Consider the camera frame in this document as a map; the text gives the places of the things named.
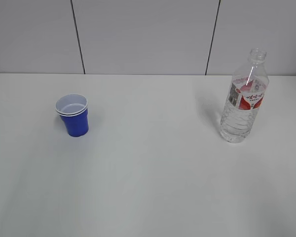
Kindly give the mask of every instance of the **blue plastic cup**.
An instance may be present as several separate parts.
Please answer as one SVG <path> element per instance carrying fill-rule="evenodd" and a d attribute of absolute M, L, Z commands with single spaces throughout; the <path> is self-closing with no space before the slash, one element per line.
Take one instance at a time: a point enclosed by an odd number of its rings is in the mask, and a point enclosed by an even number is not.
<path fill-rule="evenodd" d="M 71 94 L 60 98 L 56 103 L 56 112 L 70 136 L 79 137 L 88 132 L 88 100 L 83 95 Z"/>

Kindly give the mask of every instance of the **cup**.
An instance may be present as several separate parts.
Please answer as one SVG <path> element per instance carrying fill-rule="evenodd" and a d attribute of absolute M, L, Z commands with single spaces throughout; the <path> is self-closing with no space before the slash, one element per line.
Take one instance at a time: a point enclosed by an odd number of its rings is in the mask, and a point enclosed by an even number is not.
<path fill-rule="evenodd" d="M 88 132 L 88 100 L 83 95 L 70 94 L 60 98 L 56 103 L 56 112 L 70 136 L 79 137 Z"/>

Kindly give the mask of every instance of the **clear bottle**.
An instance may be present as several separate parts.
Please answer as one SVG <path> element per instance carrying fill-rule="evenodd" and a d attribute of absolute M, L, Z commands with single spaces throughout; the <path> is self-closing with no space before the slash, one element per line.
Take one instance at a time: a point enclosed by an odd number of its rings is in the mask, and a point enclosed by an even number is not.
<path fill-rule="evenodd" d="M 232 76 L 220 127 L 220 134 L 228 142 L 242 142 L 251 131 L 269 84 L 265 57 L 266 51 L 253 48 L 248 62 Z"/>

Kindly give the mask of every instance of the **white table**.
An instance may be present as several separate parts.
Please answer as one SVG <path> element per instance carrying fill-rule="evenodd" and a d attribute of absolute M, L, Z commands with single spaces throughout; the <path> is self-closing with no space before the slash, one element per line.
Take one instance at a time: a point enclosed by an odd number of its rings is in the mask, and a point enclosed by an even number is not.
<path fill-rule="evenodd" d="M 296 237 L 296 77 L 250 136 L 217 133 L 230 76 L 0 74 L 0 237 Z M 57 99 L 89 100 L 70 137 Z"/>

